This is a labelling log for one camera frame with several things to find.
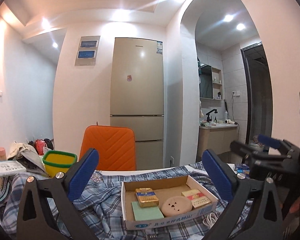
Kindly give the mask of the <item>gold blue cigarette pack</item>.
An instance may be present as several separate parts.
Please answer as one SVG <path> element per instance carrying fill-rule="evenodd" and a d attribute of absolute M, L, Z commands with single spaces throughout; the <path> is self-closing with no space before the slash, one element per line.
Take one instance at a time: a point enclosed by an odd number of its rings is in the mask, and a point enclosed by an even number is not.
<path fill-rule="evenodd" d="M 149 187 L 135 189 L 135 195 L 140 207 L 154 207 L 159 205 L 159 198 Z"/>

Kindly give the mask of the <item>red bag on floor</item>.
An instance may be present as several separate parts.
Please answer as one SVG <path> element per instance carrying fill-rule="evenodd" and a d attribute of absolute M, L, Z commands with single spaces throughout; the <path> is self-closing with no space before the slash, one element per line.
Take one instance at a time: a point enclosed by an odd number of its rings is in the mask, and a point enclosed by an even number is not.
<path fill-rule="evenodd" d="M 47 138 L 29 141 L 28 144 L 33 146 L 39 155 L 44 155 L 47 151 L 54 150 L 52 141 Z"/>

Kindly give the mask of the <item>yellow bin with green rim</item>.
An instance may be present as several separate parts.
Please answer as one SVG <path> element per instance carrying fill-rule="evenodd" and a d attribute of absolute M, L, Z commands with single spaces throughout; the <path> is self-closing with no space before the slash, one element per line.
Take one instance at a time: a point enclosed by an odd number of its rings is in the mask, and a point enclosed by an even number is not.
<path fill-rule="evenodd" d="M 43 164 L 49 177 L 54 177 L 58 172 L 66 173 L 77 162 L 77 155 L 73 153 L 50 150 L 43 156 Z"/>

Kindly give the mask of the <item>shallow cardboard box tray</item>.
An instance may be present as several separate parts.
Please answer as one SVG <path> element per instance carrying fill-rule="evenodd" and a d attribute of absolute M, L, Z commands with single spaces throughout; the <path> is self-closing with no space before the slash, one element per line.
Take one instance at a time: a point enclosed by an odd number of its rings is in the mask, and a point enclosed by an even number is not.
<path fill-rule="evenodd" d="M 140 188 L 152 189 L 159 199 L 159 209 L 166 205 L 174 211 L 174 214 L 168 216 L 166 213 L 163 213 L 162 218 L 151 219 L 142 207 L 142 220 L 136 220 L 132 203 L 138 201 L 135 190 Z M 184 212 L 187 204 L 183 202 L 179 205 L 176 198 L 182 197 L 183 192 L 191 190 L 200 191 L 210 202 L 200 207 L 191 207 L 189 211 Z M 214 211 L 217 204 L 218 198 L 192 176 L 132 182 L 124 181 L 121 185 L 122 217 L 127 230 L 154 229 L 183 223 Z"/>

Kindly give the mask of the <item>black sink faucet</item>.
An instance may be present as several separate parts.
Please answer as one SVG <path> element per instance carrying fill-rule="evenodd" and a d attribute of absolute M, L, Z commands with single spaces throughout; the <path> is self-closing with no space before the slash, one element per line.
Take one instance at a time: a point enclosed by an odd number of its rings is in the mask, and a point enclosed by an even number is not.
<path fill-rule="evenodd" d="M 206 121 L 207 122 L 211 122 L 212 121 L 212 118 L 210 116 L 212 113 L 217 114 L 218 110 L 217 109 L 212 109 L 212 110 L 210 110 L 209 112 L 206 113 Z"/>

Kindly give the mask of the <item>white hair dryer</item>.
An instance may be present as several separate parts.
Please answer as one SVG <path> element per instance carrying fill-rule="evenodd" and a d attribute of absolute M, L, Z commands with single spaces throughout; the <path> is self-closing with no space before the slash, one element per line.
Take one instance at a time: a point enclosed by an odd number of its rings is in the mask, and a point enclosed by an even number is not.
<path fill-rule="evenodd" d="M 230 119 L 226 119 L 226 120 L 224 121 L 224 123 L 225 123 L 225 124 L 229 124 L 229 125 L 238 125 L 237 122 L 232 121 L 232 120 L 230 120 Z"/>

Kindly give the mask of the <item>bathroom vanity cabinet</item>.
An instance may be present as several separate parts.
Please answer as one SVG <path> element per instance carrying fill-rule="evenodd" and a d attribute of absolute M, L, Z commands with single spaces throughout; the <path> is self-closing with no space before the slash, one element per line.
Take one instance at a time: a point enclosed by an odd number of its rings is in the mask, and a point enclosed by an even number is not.
<path fill-rule="evenodd" d="M 200 126 L 196 161 L 201 161 L 202 153 L 207 149 L 212 149 L 217 155 L 230 152 L 230 143 L 237 138 L 237 125 Z"/>

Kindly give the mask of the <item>blue plaid shirt cloth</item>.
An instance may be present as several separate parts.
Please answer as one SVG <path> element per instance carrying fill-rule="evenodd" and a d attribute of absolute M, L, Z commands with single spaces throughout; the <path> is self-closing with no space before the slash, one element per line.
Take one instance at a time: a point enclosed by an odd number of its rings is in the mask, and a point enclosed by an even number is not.
<path fill-rule="evenodd" d="M 17 239 L 17 217 L 19 203 L 25 182 L 33 173 L 21 173 L 10 179 L 11 192 L 0 214 L 0 225 L 12 238 Z M 190 175 L 218 199 L 214 213 L 219 217 L 227 206 L 222 200 L 211 179 L 204 170 L 202 162 L 169 168 L 166 170 L 151 171 L 142 174 L 106 175 L 106 172 L 94 172 L 81 197 L 74 201 L 86 224 L 93 230 L 99 239 L 146 239 L 147 235 L 164 236 L 165 239 L 188 239 L 192 235 L 204 236 L 209 227 L 204 225 L 203 218 L 195 218 L 184 223 L 170 225 L 164 228 L 127 231 L 125 229 L 121 210 L 121 183 L 123 181 L 143 181 L 152 179 L 174 178 Z M 48 199 L 54 219 L 64 235 L 70 237 L 53 199 Z"/>

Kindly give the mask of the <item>pile of beige clothes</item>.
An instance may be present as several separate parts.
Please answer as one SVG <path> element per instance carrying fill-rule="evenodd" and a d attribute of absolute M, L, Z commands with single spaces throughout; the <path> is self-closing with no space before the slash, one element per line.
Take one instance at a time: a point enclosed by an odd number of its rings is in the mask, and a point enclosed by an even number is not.
<path fill-rule="evenodd" d="M 45 177 L 46 172 L 42 158 L 38 155 L 33 146 L 27 143 L 13 142 L 7 160 L 16 160 L 26 168 L 27 172 L 39 174 Z"/>

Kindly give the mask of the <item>dark blue box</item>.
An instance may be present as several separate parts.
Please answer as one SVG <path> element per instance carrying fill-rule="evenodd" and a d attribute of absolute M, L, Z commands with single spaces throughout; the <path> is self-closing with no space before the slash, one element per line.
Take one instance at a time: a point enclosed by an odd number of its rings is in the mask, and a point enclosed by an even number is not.
<path fill-rule="evenodd" d="M 235 164 L 235 171 L 238 172 L 238 173 L 249 174 L 250 167 L 246 164 Z"/>

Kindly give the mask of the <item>beige three-door refrigerator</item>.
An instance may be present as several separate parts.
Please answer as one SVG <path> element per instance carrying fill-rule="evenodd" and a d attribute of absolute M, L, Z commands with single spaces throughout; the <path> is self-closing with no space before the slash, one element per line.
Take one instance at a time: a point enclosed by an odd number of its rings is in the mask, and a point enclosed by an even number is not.
<path fill-rule="evenodd" d="M 117 37 L 110 85 L 110 124 L 135 135 L 136 168 L 163 167 L 164 67 L 162 42 Z"/>

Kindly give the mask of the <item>red white cigarette pack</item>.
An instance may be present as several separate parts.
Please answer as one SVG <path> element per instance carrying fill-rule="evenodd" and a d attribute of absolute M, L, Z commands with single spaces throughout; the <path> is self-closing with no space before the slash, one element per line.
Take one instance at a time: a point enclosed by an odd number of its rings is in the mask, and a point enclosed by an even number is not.
<path fill-rule="evenodd" d="M 198 189 L 184 191 L 181 193 L 181 195 L 191 201 L 194 209 L 211 203 L 211 200 Z"/>

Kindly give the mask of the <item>grey wall electrical panel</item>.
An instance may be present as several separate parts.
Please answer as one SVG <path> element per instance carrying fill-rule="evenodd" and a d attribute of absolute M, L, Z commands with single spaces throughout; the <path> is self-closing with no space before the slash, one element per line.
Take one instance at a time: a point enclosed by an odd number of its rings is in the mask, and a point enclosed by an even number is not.
<path fill-rule="evenodd" d="M 78 45 L 75 66 L 94 66 L 100 36 L 82 36 Z"/>

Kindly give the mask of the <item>pink bottle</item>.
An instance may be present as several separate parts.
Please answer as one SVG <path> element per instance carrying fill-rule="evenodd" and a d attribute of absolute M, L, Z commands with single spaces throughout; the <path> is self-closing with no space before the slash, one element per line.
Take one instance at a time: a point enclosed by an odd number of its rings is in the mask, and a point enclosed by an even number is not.
<path fill-rule="evenodd" d="M 6 150 L 4 147 L 0 147 L 0 161 L 6 161 Z"/>

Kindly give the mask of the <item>mirror cabinet with shelves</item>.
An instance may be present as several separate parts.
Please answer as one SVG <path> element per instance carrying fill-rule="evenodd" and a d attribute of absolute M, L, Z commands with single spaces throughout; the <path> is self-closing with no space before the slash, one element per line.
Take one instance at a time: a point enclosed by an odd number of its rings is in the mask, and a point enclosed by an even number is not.
<path fill-rule="evenodd" d="M 198 67 L 200 98 L 211 100 L 223 99 L 222 71 L 208 64 Z"/>

